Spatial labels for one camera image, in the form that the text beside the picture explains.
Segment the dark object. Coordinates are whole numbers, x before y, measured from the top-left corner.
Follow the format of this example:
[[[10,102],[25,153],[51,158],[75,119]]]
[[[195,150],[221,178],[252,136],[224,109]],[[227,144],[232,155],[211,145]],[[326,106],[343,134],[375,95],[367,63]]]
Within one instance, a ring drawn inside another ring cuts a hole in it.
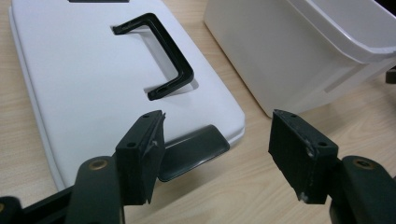
[[[396,84],[396,66],[386,72],[385,82],[387,84]]]

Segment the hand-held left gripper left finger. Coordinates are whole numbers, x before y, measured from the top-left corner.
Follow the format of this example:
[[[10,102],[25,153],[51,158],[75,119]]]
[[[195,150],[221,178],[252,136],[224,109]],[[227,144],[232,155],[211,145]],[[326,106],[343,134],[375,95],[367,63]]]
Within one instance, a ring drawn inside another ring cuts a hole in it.
[[[165,153],[161,110],[142,115],[116,146],[115,160],[124,205],[150,203]]]

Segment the white plastic storage box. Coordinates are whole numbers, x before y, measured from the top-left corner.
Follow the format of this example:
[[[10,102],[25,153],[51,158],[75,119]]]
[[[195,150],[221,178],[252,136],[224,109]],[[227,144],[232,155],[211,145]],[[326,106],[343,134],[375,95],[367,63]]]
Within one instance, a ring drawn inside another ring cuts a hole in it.
[[[208,0],[205,24],[266,114],[326,105],[396,65],[396,0]]]

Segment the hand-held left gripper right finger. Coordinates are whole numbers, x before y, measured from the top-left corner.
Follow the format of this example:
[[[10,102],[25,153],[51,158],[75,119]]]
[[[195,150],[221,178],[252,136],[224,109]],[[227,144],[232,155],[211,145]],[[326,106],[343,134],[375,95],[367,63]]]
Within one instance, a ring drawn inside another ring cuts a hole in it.
[[[268,152],[300,201],[326,202],[338,154],[332,140],[299,116],[276,109]]]

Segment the white lid with black handle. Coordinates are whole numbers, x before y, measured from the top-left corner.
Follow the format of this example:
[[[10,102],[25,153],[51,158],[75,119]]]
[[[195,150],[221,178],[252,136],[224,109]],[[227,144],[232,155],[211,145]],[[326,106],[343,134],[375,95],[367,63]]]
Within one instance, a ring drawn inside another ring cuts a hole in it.
[[[229,144],[243,136],[244,112],[162,0],[11,0],[8,13],[57,189],[74,184],[84,161],[111,155],[153,110],[165,114],[167,141],[207,125]],[[149,91],[176,77],[176,69],[148,27],[112,32],[146,13],[157,16],[194,73],[192,82],[154,101]]]

